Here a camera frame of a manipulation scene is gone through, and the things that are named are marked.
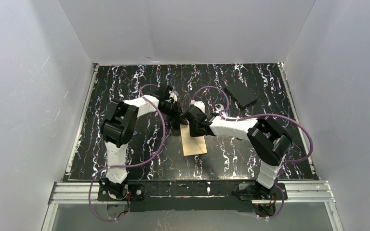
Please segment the cream envelope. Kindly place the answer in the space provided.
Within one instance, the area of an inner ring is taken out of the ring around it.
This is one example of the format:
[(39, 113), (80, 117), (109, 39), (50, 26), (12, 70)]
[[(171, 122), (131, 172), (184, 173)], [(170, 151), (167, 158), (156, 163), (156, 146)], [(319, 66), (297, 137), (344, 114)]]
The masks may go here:
[(184, 156), (206, 154), (208, 152), (204, 136), (191, 137), (189, 126), (185, 125), (180, 125), (180, 131)]

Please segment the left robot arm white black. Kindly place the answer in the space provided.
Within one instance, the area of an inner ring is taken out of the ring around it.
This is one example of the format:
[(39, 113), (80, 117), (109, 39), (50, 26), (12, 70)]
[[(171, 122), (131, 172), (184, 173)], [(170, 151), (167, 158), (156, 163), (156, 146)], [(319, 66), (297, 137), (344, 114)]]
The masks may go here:
[(186, 123), (177, 94), (166, 84), (160, 84), (150, 95), (141, 94), (139, 98), (131, 100), (113, 99), (109, 104), (100, 125), (107, 153), (106, 176), (99, 179), (104, 190), (122, 196), (127, 169), (131, 168), (126, 164), (127, 146), (133, 137), (136, 120), (153, 112), (158, 113), (163, 131), (166, 131), (164, 115), (180, 124)]

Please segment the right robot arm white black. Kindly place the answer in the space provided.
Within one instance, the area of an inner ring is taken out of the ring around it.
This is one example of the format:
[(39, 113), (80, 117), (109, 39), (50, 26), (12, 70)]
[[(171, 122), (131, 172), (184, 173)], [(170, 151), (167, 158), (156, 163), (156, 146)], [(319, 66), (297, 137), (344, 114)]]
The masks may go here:
[(261, 159), (256, 183), (268, 190), (274, 187), (292, 146), (292, 137), (271, 115), (258, 118), (235, 118), (219, 113), (206, 115), (192, 105), (183, 117), (188, 121), (191, 137), (229, 136), (249, 141)]

